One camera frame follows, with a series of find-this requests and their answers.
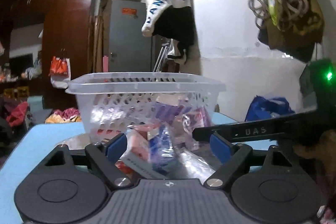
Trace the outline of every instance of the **red sticker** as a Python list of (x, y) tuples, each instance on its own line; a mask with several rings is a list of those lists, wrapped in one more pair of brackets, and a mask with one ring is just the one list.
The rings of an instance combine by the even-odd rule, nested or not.
[(132, 9), (132, 8), (123, 8), (121, 10), (121, 13), (123, 15), (133, 15), (133, 16), (136, 16), (137, 13), (138, 13), (138, 10), (137, 9)]

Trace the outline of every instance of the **pink item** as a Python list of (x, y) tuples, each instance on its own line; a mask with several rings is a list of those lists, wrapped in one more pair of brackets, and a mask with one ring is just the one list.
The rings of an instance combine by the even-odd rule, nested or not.
[(157, 124), (136, 124), (129, 126), (129, 128), (136, 130), (143, 138), (147, 140), (147, 133), (155, 128), (159, 128), (160, 123)]
[(17, 127), (23, 123), (26, 117), (27, 107), (27, 102), (20, 103), (6, 118), (6, 121), (11, 127)]
[(109, 58), (106, 55), (103, 57), (103, 72), (109, 72)]
[(137, 155), (140, 159), (148, 161), (148, 142), (137, 131), (133, 130), (129, 133), (131, 152)]
[(67, 120), (67, 119), (70, 119), (73, 116), (78, 116), (78, 115), (79, 115), (79, 110), (74, 108), (74, 107), (71, 107), (71, 108), (66, 109), (63, 112), (62, 118)]
[(61, 117), (63, 117), (63, 111), (61, 111), (60, 109), (56, 109), (56, 110), (54, 111), (54, 114), (55, 114), (55, 115), (60, 115)]

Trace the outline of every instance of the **wooden wardrobe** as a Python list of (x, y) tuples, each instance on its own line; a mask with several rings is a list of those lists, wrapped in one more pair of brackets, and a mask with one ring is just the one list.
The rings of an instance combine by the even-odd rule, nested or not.
[(0, 41), (5, 53), (0, 65), (8, 63), (13, 22), (19, 18), (44, 15), (42, 39), (42, 83), (46, 108), (76, 107), (73, 95), (53, 88), (49, 68), (53, 56), (70, 58), (71, 79), (91, 72), (92, 18), (96, 0), (0, 0)]

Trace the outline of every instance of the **metal screw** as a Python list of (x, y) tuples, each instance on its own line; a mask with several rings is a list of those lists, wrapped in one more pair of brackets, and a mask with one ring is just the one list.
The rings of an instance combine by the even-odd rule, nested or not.
[(220, 179), (209, 179), (207, 180), (207, 184), (210, 187), (220, 187), (223, 185), (223, 182)]
[(125, 187), (125, 186), (131, 184), (131, 181), (128, 178), (117, 178), (114, 181), (114, 184), (119, 186), (119, 187)]

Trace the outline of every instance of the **gray door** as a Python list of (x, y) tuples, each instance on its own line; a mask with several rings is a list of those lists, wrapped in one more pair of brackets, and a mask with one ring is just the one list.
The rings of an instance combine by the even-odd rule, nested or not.
[(141, 33), (145, 19), (145, 3), (112, 1), (110, 72), (151, 71), (152, 39), (144, 37)]

